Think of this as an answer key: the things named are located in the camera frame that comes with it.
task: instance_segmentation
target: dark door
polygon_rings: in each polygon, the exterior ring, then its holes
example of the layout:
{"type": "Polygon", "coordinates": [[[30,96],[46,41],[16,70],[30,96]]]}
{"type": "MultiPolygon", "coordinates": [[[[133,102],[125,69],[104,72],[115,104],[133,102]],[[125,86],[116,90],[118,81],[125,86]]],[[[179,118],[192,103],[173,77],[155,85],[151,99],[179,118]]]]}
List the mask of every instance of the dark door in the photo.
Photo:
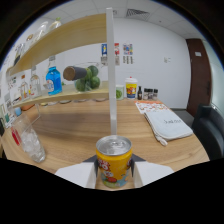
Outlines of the dark door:
{"type": "Polygon", "coordinates": [[[210,104],[211,98],[211,69],[208,55],[200,39],[187,39],[191,60],[191,88],[187,112],[193,117],[198,105],[210,104]]]}

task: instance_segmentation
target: cabinet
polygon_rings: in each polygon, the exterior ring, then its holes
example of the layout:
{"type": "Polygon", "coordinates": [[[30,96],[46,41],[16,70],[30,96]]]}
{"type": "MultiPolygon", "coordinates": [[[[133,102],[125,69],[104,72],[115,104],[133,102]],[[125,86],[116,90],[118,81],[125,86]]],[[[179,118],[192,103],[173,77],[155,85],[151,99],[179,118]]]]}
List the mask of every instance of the cabinet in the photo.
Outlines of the cabinet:
{"type": "Polygon", "coordinates": [[[51,102],[72,99],[109,98],[111,115],[111,134],[116,134],[116,82],[115,82],[115,56],[114,56],[114,30],[113,9],[107,8],[106,13],[86,16],[66,23],[47,33],[38,42],[31,46],[12,67],[8,74],[31,69],[51,55],[56,55],[66,50],[89,44],[107,43],[108,56],[108,82],[98,90],[85,93],[76,93],[74,85],[63,86],[63,92],[54,96],[43,95],[32,100],[20,102],[13,107],[21,107],[28,104],[51,102]]]}

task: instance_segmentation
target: soda can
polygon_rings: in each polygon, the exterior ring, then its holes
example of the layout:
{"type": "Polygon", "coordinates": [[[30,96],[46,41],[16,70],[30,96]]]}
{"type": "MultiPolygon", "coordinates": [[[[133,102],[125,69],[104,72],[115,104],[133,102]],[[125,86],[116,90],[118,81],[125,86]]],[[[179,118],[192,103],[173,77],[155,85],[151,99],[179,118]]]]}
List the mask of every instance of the soda can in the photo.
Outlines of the soda can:
{"type": "Polygon", "coordinates": [[[132,144],[128,138],[110,135],[96,143],[96,156],[101,179],[107,187],[119,188],[128,181],[132,144]]]}

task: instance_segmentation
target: wooden shelf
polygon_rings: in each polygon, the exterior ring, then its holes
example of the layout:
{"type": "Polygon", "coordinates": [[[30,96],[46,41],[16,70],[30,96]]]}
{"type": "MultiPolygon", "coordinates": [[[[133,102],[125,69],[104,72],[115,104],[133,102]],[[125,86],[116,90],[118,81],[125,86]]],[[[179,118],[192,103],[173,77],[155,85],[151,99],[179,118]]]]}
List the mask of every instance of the wooden shelf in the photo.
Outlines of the wooden shelf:
{"type": "Polygon", "coordinates": [[[32,45],[10,69],[10,76],[31,69],[51,55],[89,44],[105,43],[106,31],[106,14],[86,16],[61,25],[32,45]]]}
{"type": "Polygon", "coordinates": [[[103,81],[101,87],[90,92],[76,92],[74,84],[62,86],[62,92],[53,96],[49,96],[47,90],[42,91],[42,96],[19,102],[13,105],[13,108],[22,107],[25,105],[45,103],[62,100],[80,100],[80,99],[96,99],[109,98],[108,81],[103,81]]]}

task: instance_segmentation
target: blue bottle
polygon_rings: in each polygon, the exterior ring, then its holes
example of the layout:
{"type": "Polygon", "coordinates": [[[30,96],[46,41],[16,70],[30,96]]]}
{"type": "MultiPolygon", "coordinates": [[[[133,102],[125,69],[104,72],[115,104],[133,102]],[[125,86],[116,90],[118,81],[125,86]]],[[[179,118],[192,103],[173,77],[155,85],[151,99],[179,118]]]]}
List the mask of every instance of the blue bottle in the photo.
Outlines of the blue bottle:
{"type": "Polygon", "coordinates": [[[62,92],[61,74],[56,69],[55,55],[49,57],[49,68],[46,75],[46,82],[49,96],[62,92]]]}

